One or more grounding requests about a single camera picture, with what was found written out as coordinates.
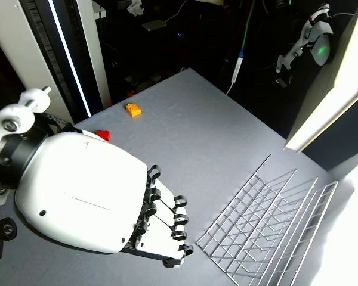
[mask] green light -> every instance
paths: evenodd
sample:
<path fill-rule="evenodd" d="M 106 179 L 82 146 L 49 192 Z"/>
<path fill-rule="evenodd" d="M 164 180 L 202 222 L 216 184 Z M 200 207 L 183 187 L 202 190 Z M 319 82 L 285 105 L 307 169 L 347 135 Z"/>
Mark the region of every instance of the green light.
<path fill-rule="evenodd" d="M 319 48 L 318 50 L 318 55 L 322 55 L 324 52 L 327 52 L 328 51 L 328 47 L 327 46 L 323 46 L 321 48 Z"/>

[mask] metal frame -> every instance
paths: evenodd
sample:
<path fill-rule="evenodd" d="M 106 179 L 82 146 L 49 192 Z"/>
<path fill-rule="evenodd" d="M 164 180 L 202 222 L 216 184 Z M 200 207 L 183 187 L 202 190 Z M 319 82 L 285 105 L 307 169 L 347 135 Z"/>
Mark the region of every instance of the metal frame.
<path fill-rule="evenodd" d="M 287 189 L 297 170 L 265 182 L 264 160 L 197 245 L 236 285 L 292 286 L 338 182 Z"/>

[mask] white cable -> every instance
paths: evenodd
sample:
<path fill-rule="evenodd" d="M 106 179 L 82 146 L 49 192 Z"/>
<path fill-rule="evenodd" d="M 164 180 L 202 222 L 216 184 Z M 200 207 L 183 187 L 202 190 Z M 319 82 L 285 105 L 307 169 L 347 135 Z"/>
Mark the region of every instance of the white cable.
<path fill-rule="evenodd" d="M 229 89 L 228 89 L 228 91 L 226 92 L 226 94 L 228 94 L 228 93 L 231 91 L 232 86 L 233 86 L 233 82 L 231 83 L 231 86 L 229 87 Z"/>
<path fill-rule="evenodd" d="M 186 3 L 186 1 L 187 1 L 187 0 L 184 0 L 183 4 L 181 4 L 181 7 L 179 8 L 178 13 L 176 13 L 175 15 L 171 16 L 170 18 L 168 18 L 168 19 L 165 21 L 165 23 L 167 23 L 168 20 L 170 20 L 170 19 L 172 19 L 172 18 L 174 18 L 174 17 L 176 17 L 176 16 L 179 15 L 179 12 L 180 12 L 181 8 L 184 6 L 184 4 Z"/>
<path fill-rule="evenodd" d="M 269 12 L 268 12 L 268 9 L 265 5 L 265 1 L 264 0 L 261 0 L 261 2 L 263 3 L 263 7 L 264 7 L 264 10 L 265 10 L 265 13 L 267 13 L 269 15 Z"/>
<path fill-rule="evenodd" d="M 83 90 L 81 88 L 81 84 L 79 83 L 78 75 L 77 75 L 76 69 L 74 68 L 74 64 L 73 64 L 73 61 L 72 61 L 72 57 L 70 56 L 69 49 L 67 48 L 65 37 L 64 37 L 64 34 L 62 32 L 62 28 L 61 28 L 60 20 L 58 19 L 58 16 L 57 16 L 57 12 L 55 11 L 53 0 L 48 0 L 48 2 L 49 2 L 50 10 L 52 11 L 52 15 L 53 15 L 53 18 L 54 18 L 54 21 L 55 21 L 55 25 L 57 26 L 58 34 L 60 35 L 61 42 L 62 42 L 62 45 L 63 45 L 64 50 L 65 50 L 67 61 L 69 62 L 70 68 L 72 69 L 73 77 L 76 80 L 76 84 L 77 84 L 77 87 L 78 87 L 79 94 L 81 95 L 82 101 L 84 102 L 84 106 L 85 106 L 86 112 L 88 113 L 88 117 L 91 117 L 91 113 L 90 113 L 90 110 L 89 110 L 89 107 L 88 107 L 88 103 L 86 102 L 84 92 L 83 92 Z"/>
<path fill-rule="evenodd" d="M 335 16 L 339 16 L 339 15 L 349 15 L 349 16 L 353 16 L 354 14 L 353 14 L 353 13 L 336 13 L 336 14 L 333 15 L 333 18 L 334 18 Z"/>

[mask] red object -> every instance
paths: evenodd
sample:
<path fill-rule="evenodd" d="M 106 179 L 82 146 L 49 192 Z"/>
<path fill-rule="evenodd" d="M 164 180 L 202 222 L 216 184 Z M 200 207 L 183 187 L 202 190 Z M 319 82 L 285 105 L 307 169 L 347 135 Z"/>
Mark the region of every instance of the red object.
<path fill-rule="evenodd" d="M 97 130 L 95 132 L 96 135 L 98 135 L 99 137 L 101 137 L 102 139 L 109 141 L 110 140 L 110 131 L 106 131 L 106 130 Z"/>

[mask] dark background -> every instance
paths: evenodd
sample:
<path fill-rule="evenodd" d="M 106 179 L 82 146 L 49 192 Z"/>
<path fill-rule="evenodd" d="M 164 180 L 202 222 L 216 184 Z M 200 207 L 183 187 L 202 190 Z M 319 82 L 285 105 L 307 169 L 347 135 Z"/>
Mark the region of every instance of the dark background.
<path fill-rule="evenodd" d="M 182 0 L 143 0 L 144 15 L 118 10 L 114 0 L 97 0 L 107 17 L 97 20 L 113 103 L 191 67 L 222 91 L 230 86 L 252 0 L 225 0 L 224 6 L 187 0 L 178 16 L 152 32 L 143 23 L 170 18 Z M 292 64 L 292 84 L 274 80 L 275 62 L 300 36 L 307 18 L 322 4 L 315 0 L 256 0 L 239 77 L 229 96 L 286 138 L 320 67 L 309 52 Z M 331 0 L 332 13 L 354 13 L 358 0 Z M 351 17 L 331 20 L 332 45 Z M 23 86 L 0 52 L 0 99 L 16 100 Z M 329 170 L 358 153 L 358 102 L 304 152 Z"/>

